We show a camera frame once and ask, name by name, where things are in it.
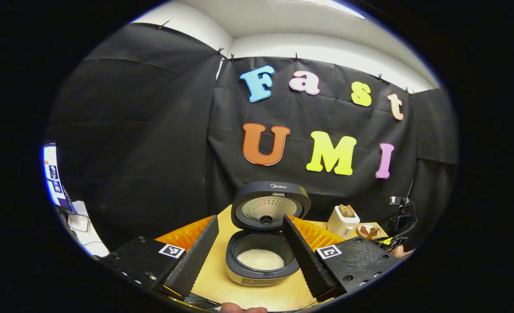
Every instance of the white rice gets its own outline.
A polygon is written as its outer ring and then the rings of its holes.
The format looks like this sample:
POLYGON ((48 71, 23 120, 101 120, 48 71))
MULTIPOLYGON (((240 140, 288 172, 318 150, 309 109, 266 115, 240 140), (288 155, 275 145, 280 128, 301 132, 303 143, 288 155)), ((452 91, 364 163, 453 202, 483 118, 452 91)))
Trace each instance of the white rice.
POLYGON ((270 271, 284 266, 284 260, 276 253, 263 249, 251 249, 237 256, 238 261, 252 269, 270 271))

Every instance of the yellow letter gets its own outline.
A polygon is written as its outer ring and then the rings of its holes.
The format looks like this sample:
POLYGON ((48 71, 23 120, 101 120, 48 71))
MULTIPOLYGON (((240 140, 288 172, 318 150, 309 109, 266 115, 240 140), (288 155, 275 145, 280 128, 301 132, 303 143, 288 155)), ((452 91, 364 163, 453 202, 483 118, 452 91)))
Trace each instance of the yellow letter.
POLYGON ((360 83, 359 81, 354 81, 352 83, 352 101, 355 104, 363 105, 364 107, 368 107, 371 104, 371 88, 367 86, 365 83, 360 83))
POLYGON ((352 175, 352 154, 357 143, 356 138, 350 136, 342 137, 335 149, 328 133, 313 131, 311 137, 315 140, 315 146, 313 147, 311 162, 305 167, 307 170, 314 172, 322 171, 322 158, 327 172, 330 172, 336 161, 338 161, 338 166, 335 167, 334 172, 339 175, 352 175))

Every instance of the clip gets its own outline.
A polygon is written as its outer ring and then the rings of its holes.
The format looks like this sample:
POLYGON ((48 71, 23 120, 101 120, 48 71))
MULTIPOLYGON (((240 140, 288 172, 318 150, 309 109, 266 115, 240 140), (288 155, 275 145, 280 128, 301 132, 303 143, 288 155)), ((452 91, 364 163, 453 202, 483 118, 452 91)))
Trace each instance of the clip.
POLYGON ((162 24, 161 26, 158 26, 157 30, 161 30, 165 25, 166 23, 162 24))

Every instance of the letter m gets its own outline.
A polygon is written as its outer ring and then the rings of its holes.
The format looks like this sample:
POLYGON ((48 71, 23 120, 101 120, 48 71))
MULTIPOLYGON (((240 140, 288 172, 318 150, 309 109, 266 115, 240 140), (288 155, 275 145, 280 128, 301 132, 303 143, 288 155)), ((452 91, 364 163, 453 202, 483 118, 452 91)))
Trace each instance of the letter m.
POLYGON ((357 143, 354 137, 342 137, 336 148, 332 145, 328 133, 313 131, 311 137, 315 140, 315 145, 311 162, 305 167, 307 170, 321 172, 323 170, 321 159, 323 159, 327 172, 330 172, 338 162, 338 166, 334 168, 336 174, 352 175, 352 155, 357 143))

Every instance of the monitor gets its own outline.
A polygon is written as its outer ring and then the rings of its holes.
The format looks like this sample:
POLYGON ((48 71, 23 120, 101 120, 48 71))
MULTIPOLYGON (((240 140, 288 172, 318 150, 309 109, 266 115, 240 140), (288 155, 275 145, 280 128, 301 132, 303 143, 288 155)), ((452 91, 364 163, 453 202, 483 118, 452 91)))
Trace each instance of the monitor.
POLYGON ((64 210, 70 214, 76 214, 70 196, 66 193, 62 181, 60 179, 60 170, 58 169, 56 142, 48 141, 43 147, 43 167, 44 177, 48 194, 52 204, 60 210, 64 210))

